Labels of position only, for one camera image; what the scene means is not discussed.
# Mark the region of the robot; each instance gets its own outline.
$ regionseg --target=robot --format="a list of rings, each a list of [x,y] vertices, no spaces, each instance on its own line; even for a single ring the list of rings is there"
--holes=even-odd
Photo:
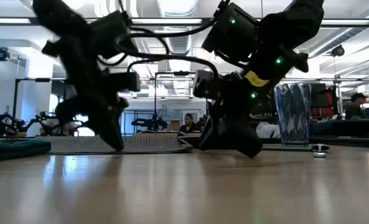
[[[323,3],[324,0],[294,0],[285,11],[269,14],[259,21],[235,3],[222,1],[212,21],[181,34],[155,34],[139,28],[137,31],[143,33],[130,34],[128,29],[134,30],[130,19],[125,12],[119,11],[87,24],[61,0],[34,0],[33,8],[40,24],[61,37],[56,43],[48,42],[43,52],[60,57],[78,93],[72,103],[75,107],[67,105],[61,107],[60,113],[56,112],[60,123],[69,122],[75,113],[86,114],[89,128],[120,151],[124,146],[118,121],[128,102],[118,97],[117,92],[138,91],[139,85],[127,83],[138,82],[139,78],[136,74],[126,76],[119,88],[107,88],[103,80],[114,74],[99,68],[99,55],[145,58],[136,63],[188,60],[203,63],[212,71],[197,71],[194,83],[194,96],[214,101],[208,110],[200,148],[236,149],[254,157],[262,145],[248,125],[249,113],[292,67],[308,71],[308,55],[293,49],[318,33],[324,16]],[[190,35],[210,26],[212,29],[202,47],[242,68],[241,72],[223,76],[208,61],[169,55],[163,37]],[[166,47],[166,54],[138,52],[132,41],[134,37],[158,38]]]

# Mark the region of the desk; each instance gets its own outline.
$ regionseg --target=desk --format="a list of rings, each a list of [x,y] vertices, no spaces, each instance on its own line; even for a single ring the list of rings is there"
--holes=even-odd
[[[5,223],[369,223],[369,149],[3,161]]]
[[[321,136],[364,136],[369,133],[369,119],[328,120],[318,125],[324,125],[325,131],[319,131]]]

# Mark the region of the man with cap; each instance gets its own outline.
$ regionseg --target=man with cap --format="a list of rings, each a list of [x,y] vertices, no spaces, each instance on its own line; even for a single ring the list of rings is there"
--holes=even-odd
[[[361,109],[361,105],[365,103],[367,97],[363,93],[353,94],[351,97],[351,103],[346,108],[346,119],[364,119],[365,113]]]
[[[184,125],[180,127],[180,131],[183,133],[192,133],[198,131],[197,126],[194,124],[194,117],[191,113],[186,113],[184,116]]]

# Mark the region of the black cable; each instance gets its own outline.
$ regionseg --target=black cable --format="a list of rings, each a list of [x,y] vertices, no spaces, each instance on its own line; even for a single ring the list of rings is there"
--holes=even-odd
[[[219,56],[221,59],[223,59],[225,62],[227,62],[227,63],[230,63],[230,64],[232,64],[232,65],[235,65],[235,66],[237,66],[237,67],[240,67],[240,68],[242,68],[242,69],[246,69],[245,67],[246,67],[246,65],[244,65],[244,64],[242,64],[242,63],[240,63],[240,62],[236,62],[236,61],[234,61],[234,60],[232,60],[232,59],[230,59],[229,57],[227,57],[225,54],[223,54],[223,53],[221,53],[220,51],[218,51],[218,50],[216,50],[215,51],[215,54],[217,55],[217,56]]]
[[[122,0],[119,0],[119,4],[121,8],[123,9]],[[125,54],[134,56],[134,57],[141,57],[141,58],[148,58],[150,60],[142,60],[143,62],[151,62],[151,61],[158,61],[158,60],[185,60],[189,62],[196,62],[203,65],[206,65],[210,67],[210,69],[213,72],[213,76],[215,79],[218,79],[218,71],[214,64],[210,63],[207,60],[196,58],[196,57],[188,57],[188,56],[181,56],[181,55],[161,55],[161,54],[145,54],[141,52],[137,52],[131,49],[127,49],[126,47],[120,45],[120,43],[124,40],[132,39],[132,38],[138,38],[138,37],[153,37],[157,39],[166,38],[166,37],[182,37],[186,35],[193,35],[198,32],[204,31],[205,29],[209,28],[210,26],[214,25],[218,19],[218,16],[214,17],[210,22],[205,24],[204,26],[198,27],[193,30],[185,31],[185,32],[178,32],[178,33],[170,33],[170,34],[155,34],[155,33],[143,33],[143,34],[127,34],[122,35],[116,39],[116,45],[115,47]]]
[[[140,28],[140,27],[130,27],[129,29],[133,30],[133,31],[140,31],[140,32],[144,32],[146,34],[153,34],[153,31],[149,30],[149,29],[145,29],[145,28]],[[169,46],[167,45],[166,41],[164,39],[162,39],[161,37],[157,39],[162,43],[162,45],[165,48],[165,54],[169,55],[170,54],[170,50],[169,50]]]
[[[123,3],[122,3],[122,0],[119,0],[119,7],[121,8],[121,12],[123,12],[123,11],[124,11],[124,9],[123,9]]]
[[[127,73],[129,73],[130,72],[130,70],[132,69],[132,67],[134,66],[134,65],[138,65],[138,64],[142,64],[142,63],[150,63],[150,62],[158,62],[158,61],[160,61],[159,59],[155,59],[155,60],[153,60],[153,59],[144,59],[144,60],[138,60],[138,61],[135,61],[135,62],[132,62],[129,66],[128,66],[128,69],[127,69]]]
[[[129,27],[129,29],[133,30],[133,31],[140,31],[140,32],[144,32],[144,33],[152,33],[151,30],[148,30],[148,29],[144,29],[144,28],[139,28],[139,27]],[[169,54],[169,47],[166,43],[166,41],[162,38],[158,38],[158,40],[162,43],[162,45],[164,46],[165,48],[165,54]],[[106,66],[117,66],[119,65],[120,63],[122,63],[126,58],[128,57],[127,54],[124,54],[117,62],[114,62],[114,63],[107,63],[107,62],[104,62],[100,56],[97,57],[97,60],[102,63],[103,65],[106,65]]]
[[[210,67],[210,69],[213,72],[213,76],[218,79],[218,71],[216,69],[216,67],[214,66],[214,64],[212,64],[211,62],[204,60],[204,59],[200,59],[200,58],[196,58],[196,57],[189,57],[189,56],[181,56],[181,55],[161,55],[161,54],[146,54],[146,53],[141,53],[141,52],[137,52],[135,50],[130,50],[127,49],[126,47],[120,45],[119,43],[126,40],[126,39],[131,39],[131,38],[135,38],[135,37],[161,37],[158,36],[158,34],[128,34],[128,35],[123,35],[121,37],[118,37],[116,39],[117,44],[116,44],[116,48],[120,51],[123,52],[125,54],[134,56],[134,57],[140,57],[140,58],[148,58],[150,60],[153,61],[157,61],[157,60],[185,60],[185,61],[189,61],[189,62],[197,62],[203,65],[206,65],[208,67]]]
[[[97,61],[99,61],[100,63],[102,63],[103,65],[106,65],[106,66],[117,66],[119,65],[120,63],[122,63],[126,58],[128,57],[127,54],[124,54],[117,62],[114,62],[114,63],[107,63],[107,62],[104,62],[100,56],[97,57]]]

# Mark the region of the green mat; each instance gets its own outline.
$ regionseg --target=green mat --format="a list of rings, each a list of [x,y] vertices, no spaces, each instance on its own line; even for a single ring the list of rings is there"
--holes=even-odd
[[[51,143],[40,140],[0,141],[0,161],[43,154],[51,148]]]

